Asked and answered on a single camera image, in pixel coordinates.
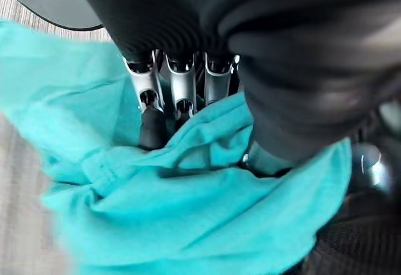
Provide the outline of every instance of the wrinkled cloth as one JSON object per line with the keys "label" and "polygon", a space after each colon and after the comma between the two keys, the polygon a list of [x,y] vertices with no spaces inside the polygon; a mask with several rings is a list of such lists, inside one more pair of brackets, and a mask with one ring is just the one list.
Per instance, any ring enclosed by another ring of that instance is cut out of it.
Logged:
{"label": "wrinkled cloth", "polygon": [[115,45],[6,21],[0,109],[42,153],[53,181],[43,204],[76,274],[279,274],[311,250],[350,178],[348,140],[279,179],[239,168],[253,128],[242,93],[196,114],[165,148],[144,152],[135,147],[140,110]]}

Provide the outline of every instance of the silver mechanical part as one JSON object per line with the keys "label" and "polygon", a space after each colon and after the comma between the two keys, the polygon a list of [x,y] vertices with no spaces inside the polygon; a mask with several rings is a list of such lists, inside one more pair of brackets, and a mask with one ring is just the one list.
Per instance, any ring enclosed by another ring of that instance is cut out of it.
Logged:
{"label": "silver mechanical part", "polygon": [[390,166],[383,153],[370,143],[356,143],[352,146],[352,182],[359,191],[375,189],[389,194],[393,188]]}
{"label": "silver mechanical part", "polygon": [[170,72],[171,95],[175,108],[175,117],[179,119],[182,111],[179,103],[185,102],[189,105],[189,116],[192,117],[197,112],[196,106],[196,82],[195,82],[195,55],[192,61],[186,64],[185,71],[175,70],[174,63],[166,56],[167,67]]}
{"label": "silver mechanical part", "polygon": [[206,54],[205,65],[205,105],[210,105],[228,96],[232,65],[225,73],[215,73],[209,69]]}
{"label": "silver mechanical part", "polygon": [[[164,112],[163,92],[160,85],[157,65],[155,63],[156,54],[155,51],[152,52],[153,64],[147,65],[147,71],[145,72],[136,72],[132,70],[130,62],[124,58],[124,64],[130,73],[133,89],[135,90],[142,113],[146,110],[147,105],[151,105],[161,112]],[[154,96],[151,103],[146,103],[143,100],[143,96],[147,94]]]}

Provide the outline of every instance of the silver metal bracket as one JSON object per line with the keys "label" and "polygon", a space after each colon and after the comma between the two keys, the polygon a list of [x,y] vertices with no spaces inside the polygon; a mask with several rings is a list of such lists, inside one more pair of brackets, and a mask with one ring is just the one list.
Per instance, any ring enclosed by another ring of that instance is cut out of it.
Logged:
{"label": "silver metal bracket", "polygon": [[228,96],[232,64],[225,73],[215,73],[209,69],[207,53],[205,53],[205,105],[210,105]]}
{"label": "silver metal bracket", "polygon": [[189,106],[188,114],[192,117],[197,112],[196,106],[196,82],[195,82],[195,55],[189,62],[185,71],[175,70],[173,62],[166,56],[167,67],[170,73],[171,95],[175,108],[175,117],[179,119],[182,111],[180,111],[179,103],[185,102]]}
{"label": "silver metal bracket", "polygon": [[[157,65],[155,62],[155,57],[157,53],[152,52],[153,64],[148,65],[148,70],[145,72],[136,72],[130,67],[130,62],[124,58],[125,67],[130,73],[131,82],[135,94],[138,98],[138,103],[140,105],[141,112],[146,110],[148,105],[164,112],[164,99],[162,87],[160,85],[159,73],[157,71]],[[153,99],[151,103],[147,103],[144,98],[148,95],[152,95]]]}

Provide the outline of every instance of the gray carpet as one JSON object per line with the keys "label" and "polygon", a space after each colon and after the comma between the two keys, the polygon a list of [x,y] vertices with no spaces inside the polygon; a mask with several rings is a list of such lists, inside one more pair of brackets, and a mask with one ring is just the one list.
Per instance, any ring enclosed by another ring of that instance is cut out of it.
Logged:
{"label": "gray carpet", "polygon": [[[64,38],[108,40],[102,29],[71,32],[42,21],[16,0],[0,0],[0,18]],[[68,260],[55,244],[39,195],[48,186],[39,157],[0,115],[0,275],[64,275]]]}

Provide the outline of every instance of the black fabric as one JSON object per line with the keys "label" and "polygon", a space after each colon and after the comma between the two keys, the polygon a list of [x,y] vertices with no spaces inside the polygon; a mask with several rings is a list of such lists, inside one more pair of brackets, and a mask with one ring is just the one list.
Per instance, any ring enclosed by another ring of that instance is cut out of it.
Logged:
{"label": "black fabric", "polygon": [[365,217],[328,226],[297,274],[401,273],[401,218]]}
{"label": "black fabric", "polygon": [[401,90],[401,0],[88,0],[128,60],[239,54],[255,140],[299,162]]}

